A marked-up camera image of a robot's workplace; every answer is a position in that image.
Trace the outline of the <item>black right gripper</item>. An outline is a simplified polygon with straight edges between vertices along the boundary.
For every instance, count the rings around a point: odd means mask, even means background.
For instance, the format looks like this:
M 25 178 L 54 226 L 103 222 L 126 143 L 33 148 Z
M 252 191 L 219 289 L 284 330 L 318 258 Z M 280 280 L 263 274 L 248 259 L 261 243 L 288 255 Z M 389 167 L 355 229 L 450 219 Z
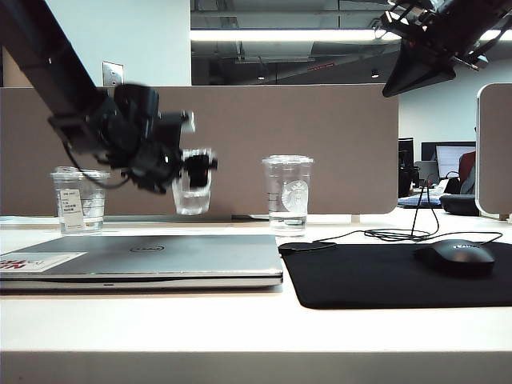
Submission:
M 395 66 L 382 95 L 390 98 L 456 77 L 458 63 L 480 70 L 489 60 L 488 1 L 392 1 L 382 28 L 401 38 Z

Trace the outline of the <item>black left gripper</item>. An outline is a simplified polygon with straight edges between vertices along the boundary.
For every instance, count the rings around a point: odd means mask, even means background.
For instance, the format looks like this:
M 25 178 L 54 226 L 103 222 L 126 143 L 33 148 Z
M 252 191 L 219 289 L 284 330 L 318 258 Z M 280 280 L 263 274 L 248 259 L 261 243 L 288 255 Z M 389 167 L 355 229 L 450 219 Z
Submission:
M 137 84 L 99 88 L 98 143 L 103 159 L 138 188 L 164 194 L 179 174 L 182 112 L 159 110 L 156 89 Z M 190 188 L 204 188 L 218 160 L 196 154 L 186 160 Z

